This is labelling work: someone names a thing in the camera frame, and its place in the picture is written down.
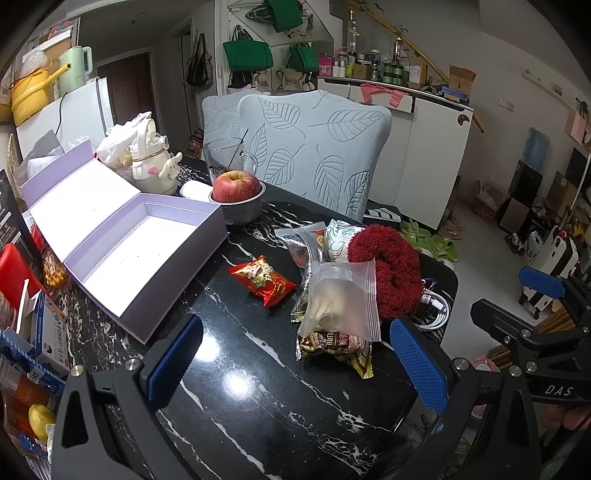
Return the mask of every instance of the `wooden handrail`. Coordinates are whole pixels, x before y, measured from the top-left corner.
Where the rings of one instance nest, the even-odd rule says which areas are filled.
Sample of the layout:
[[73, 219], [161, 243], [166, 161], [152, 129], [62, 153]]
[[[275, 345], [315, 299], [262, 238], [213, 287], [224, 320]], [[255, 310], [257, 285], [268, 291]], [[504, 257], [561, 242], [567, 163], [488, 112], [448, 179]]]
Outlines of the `wooden handrail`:
[[[425, 53], [423, 53], [423, 51], [421, 50], [421, 48], [419, 48], [415, 42], [413, 42], [412, 40], [410, 40], [408, 37], [406, 37], [404, 35], [404, 33], [402, 33], [400, 30], [398, 30], [395, 26], [393, 26], [392, 24], [386, 22], [384, 19], [380, 18], [379, 16], [377, 16], [376, 14], [374, 14], [368, 7], [367, 5], [364, 4], [360, 4], [358, 1], [356, 0], [349, 0], [349, 4], [352, 7], [357, 8], [358, 10], [362, 11], [364, 14], [366, 14], [369, 18], [372, 18], [375, 22], [379, 23], [380, 25], [382, 25], [384, 28], [386, 28], [387, 30], [390, 30], [390, 32], [392, 32], [394, 35], [402, 38], [402, 41], [406, 43], [406, 45], [408, 45], [409, 47], [411, 47], [416, 53], [418, 53], [418, 55], [427, 63], [427, 65], [429, 65], [433, 70], [435, 70], [435, 72], [441, 77], [441, 79], [447, 84], [449, 85], [449, 77], [444, 73], [444, 71], [439, 68], [437, 65], [435, 65], [435, 63], [429, 58], [427, 57], [427, 55]], [[473, 115], [474, 118], [474, 123], [476, 124], [476, 126], [480, 129], [480, 131], [482, 133], [485, 133], [486, 130], [484, 128], [484, 125], [482, 125], [482, 122], [480, 121], [480, 119], [476, 116], [476, 112]]]

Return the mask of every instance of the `yellow pot handle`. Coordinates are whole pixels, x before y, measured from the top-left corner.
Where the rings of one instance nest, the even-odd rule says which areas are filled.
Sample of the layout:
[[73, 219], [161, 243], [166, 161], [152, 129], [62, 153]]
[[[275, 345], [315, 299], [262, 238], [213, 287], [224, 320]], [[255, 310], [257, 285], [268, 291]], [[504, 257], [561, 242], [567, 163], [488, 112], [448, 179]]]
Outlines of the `yellow pot handle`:
[[47, 85], [51, 84], [56, 78], [64, 75], [65, 72], [72, 68], [71, 63], [66, 63], [64, 66], [60, 67], [56, 70], [53, 75], [50, 75], [46, 80], [43, 80], [41, 83], [37, 83], [35, 86], [29, 88], [24, 93], [21, 94], [16, 100], [12, 103], [11, 110], [14, 112], [15, 109], [23, 103], [26, 99], [28, 99], [33, 93], [37, 93], [39, 90], [43, 90]]

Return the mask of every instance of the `red apple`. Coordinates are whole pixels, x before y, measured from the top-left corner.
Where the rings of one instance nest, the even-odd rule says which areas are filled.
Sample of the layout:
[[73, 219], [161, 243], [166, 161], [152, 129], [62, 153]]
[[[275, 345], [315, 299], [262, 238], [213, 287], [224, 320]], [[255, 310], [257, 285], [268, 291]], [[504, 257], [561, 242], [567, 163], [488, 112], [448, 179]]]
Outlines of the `red apple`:
[[212, 198], [219, 203], [248, 200], [261, 192], [261, 182], [252, 173], [232, 170], [222, 173], [213, 182]]

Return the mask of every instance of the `blue gripper pad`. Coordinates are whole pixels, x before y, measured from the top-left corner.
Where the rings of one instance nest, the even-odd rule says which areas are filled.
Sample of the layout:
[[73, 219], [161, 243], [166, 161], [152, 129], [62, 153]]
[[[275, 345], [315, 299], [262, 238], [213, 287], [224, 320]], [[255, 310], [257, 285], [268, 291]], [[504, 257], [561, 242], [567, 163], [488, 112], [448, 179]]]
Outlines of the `blue gripper pad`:
[[564, 297], [564, 286], [562, 281], [543, 273], [535, 268], [524, 267], [519, 271], [519, 281], [524, 287], [539, 291], [541, 294], [551, 299]]
[[203, 323], [187, 314], [170, 334], [158, 340], [144, 357], [139, 385], [152, 411], [170, 402], [203, 339]]
[[447, 380], [401, 319], [390, 325], [390, 343], [425, 406], [440, 414], [448, 401]]

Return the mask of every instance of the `blue textured pad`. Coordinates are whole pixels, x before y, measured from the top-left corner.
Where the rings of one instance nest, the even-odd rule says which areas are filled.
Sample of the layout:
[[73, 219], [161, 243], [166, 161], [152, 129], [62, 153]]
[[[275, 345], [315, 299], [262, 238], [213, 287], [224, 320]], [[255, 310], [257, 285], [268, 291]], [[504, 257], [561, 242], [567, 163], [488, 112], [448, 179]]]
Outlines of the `blue textured pad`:
[[446, 379], [400, 319], [390, 325], [390, 343], [425, 406], [440, 414], [448, 400]]
[[545, 274], [535, 268], [525, 267], [519, 271], [519, 281], [524, 287], [539, 291], [551, 299], [564, 297], [564, 287], [559, 278]]
[[165, 408], [201, 344], [203, 324], [193, 315], [177, 335], [146, 383], [146, 398], [153, 411]]

